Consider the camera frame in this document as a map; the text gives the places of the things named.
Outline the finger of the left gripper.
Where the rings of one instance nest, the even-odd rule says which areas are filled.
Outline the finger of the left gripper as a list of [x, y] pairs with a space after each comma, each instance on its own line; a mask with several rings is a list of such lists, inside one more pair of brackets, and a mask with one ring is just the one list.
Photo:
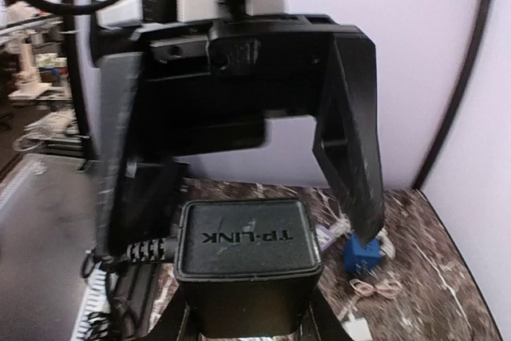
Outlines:
[[153, 107], [144, 99], [144, 71], [141, 55], [109, 55], [100, 63], [96, 244], [105, 257], [171, 234], [188, 171], [149, 144], [161, 130], [149, 118]]
[[384, 225], [374, 43], [336, 35], [328, 48], [312, 151], [361, 244]]

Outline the black power adapter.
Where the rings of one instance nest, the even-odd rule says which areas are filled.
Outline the black power adapter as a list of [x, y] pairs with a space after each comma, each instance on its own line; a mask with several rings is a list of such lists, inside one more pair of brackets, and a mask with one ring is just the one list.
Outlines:
[[172, 262], [190, 310], [191, 340], [296, 332], [323, 270], [307, 207], [291, 198], [190, 201], [162, 249], [158, 260]]

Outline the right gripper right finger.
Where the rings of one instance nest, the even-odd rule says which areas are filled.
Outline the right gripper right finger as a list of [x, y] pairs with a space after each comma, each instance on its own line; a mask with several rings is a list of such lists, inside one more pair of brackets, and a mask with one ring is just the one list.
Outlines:
[[319, 288], [311, 301], [299, 326], [300, 341], [351, 341], [327, 299]]

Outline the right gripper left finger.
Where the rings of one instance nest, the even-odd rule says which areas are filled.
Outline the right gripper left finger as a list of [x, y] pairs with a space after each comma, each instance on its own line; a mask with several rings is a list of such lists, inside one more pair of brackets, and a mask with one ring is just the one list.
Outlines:
[[154, 328], [147, 334], [150, 341], [185, 341], [192, 339], [192, 321], [184, 293], [178, 289]]

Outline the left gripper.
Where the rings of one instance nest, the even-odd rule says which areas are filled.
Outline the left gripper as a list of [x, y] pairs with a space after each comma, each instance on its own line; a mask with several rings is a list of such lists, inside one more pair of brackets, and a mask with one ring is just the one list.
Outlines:
[[336, 35], [367, 37], [325, 15], [269, 14], [112, 30], [93, 22], [89, 46], [99, 69], [109, 55], [143, 56], [141, 87], [161, 130], [149, 144], [187, 156], [261, 145], [271, 113], [316, 120]]

